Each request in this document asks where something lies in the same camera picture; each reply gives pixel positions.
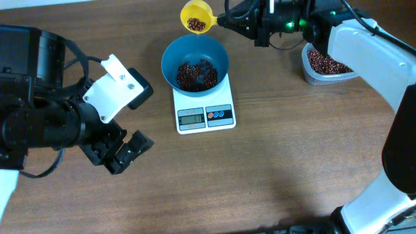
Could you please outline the yellow measuring scoop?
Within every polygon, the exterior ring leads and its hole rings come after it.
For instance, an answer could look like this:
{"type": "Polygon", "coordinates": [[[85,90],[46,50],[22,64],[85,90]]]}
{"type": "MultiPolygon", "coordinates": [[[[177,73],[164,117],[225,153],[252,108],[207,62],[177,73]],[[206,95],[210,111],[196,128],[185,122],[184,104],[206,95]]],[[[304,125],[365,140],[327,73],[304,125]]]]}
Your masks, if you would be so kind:
{"type": "Polygon", "coordinates": [[[202,0],[188,1],[180,12],[180,19],[183,26],[194,34],[206,33],[212,26],[217,25],[217,16],[213,15],[211,7],[202,0]],[[202,32],[191,31],[188,29],[187,20],[189,18],[198,18],[206,23],[205,29],[202,32]]]}

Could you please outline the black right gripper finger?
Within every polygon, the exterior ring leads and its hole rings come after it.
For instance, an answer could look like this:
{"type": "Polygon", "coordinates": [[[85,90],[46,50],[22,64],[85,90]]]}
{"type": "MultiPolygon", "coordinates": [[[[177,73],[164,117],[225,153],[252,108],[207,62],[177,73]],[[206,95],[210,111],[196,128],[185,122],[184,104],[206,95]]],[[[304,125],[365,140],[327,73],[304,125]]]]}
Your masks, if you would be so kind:
{"type": "Polygon", "coordinates": [[[244,21],[257,7],[258,0],[243,0],[233,8],[229,7],[229,0],[224,1],[224,13],[218,19],[229,21],[244,21]]]}
{"type": "Polygon", "coordinates": [[[228,19],[218,19],[217,24],[225,29],[229,29],[236,32],[248,39],[255,39],[255,32],[252,29],[252,23],[250,20],[244,21],[229,21],[228,19]]]}

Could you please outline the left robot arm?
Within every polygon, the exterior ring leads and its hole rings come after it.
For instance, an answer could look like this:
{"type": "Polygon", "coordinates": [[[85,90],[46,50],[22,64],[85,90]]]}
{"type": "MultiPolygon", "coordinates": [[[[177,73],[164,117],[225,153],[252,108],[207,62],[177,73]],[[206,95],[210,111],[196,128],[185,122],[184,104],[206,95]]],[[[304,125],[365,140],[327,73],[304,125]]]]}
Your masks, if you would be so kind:
{"type": "Polygon", "coordinates": [[[89,77],[93,57],[75,42],[35,27],[1,26],[1,208],[15,191],[31,148],[58,155],[79,147],[96,166],[122,173],[153,141],[140,131],[126,139],[115,121],[125,107],[137,109],[151,85],[115,55],[99,59],[105,70],[89,77]]]}

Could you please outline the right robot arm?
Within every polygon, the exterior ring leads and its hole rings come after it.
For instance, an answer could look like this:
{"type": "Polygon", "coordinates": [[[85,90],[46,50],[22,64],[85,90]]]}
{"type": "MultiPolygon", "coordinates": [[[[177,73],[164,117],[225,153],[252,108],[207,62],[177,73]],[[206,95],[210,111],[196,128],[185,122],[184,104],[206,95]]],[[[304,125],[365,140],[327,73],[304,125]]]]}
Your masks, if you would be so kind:
{"type": "Polygon", "coordinates": [[[382,170],[354,200],[338,207],[315,233],[383,233],[415,210],[415,50],[347,1],[243,1],[217,22],[270,45],[276,33],[301,32],[323,55],[354,72],[395,112],[382,150],[382,170]]]}

